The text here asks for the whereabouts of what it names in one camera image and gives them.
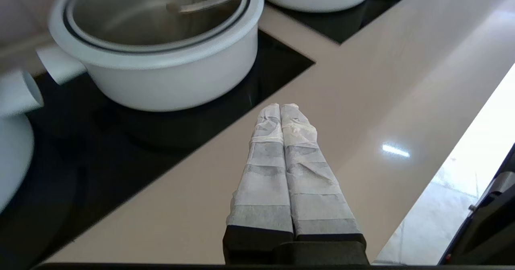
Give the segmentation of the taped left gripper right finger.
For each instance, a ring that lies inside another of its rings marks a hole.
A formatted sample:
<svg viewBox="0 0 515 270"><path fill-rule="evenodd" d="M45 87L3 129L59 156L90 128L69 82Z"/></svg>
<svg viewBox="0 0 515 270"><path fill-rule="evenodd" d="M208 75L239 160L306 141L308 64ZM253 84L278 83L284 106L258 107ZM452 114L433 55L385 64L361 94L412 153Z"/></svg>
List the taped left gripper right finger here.
<svg viewBox="0 0 515 270"><path fill-rule="evenodd" d="M281 123L296 240L366 244L317 143L316 128L296 104L281 106Z"/></svg>

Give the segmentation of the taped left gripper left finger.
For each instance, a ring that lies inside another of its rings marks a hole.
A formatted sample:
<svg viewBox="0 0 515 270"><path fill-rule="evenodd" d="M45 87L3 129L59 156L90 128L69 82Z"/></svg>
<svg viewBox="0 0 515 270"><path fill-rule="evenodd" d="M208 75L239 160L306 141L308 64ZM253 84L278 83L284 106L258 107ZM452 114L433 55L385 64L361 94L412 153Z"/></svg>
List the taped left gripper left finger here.
<svg viewBox="0 0 515 270"><path fill-rule="evenodd" d="M257 116L226 225L226 262L273 262L274 249L294 240L278 104Z"/></svg>

